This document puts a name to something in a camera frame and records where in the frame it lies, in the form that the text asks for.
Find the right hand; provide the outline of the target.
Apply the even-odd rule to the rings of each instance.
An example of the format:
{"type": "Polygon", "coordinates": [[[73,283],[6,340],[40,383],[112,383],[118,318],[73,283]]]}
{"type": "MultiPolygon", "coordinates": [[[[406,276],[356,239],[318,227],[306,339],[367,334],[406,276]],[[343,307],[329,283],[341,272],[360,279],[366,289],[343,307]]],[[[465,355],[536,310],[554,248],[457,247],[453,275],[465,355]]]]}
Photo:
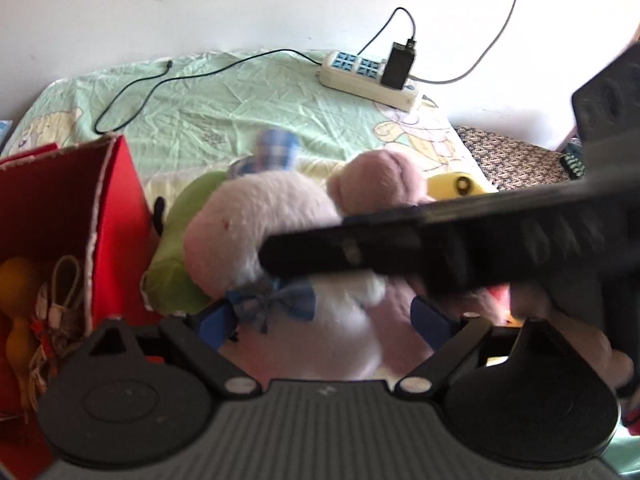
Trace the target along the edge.
{"type": "Polygon", "coordinates": [[[548,294],[535,283],[510,286],[514,318],[548,321],[612,389],[626,386],[634,374],[634,363],[625,353],[614,350],[597,327],[570,318],[555,310],[548,294]]]}

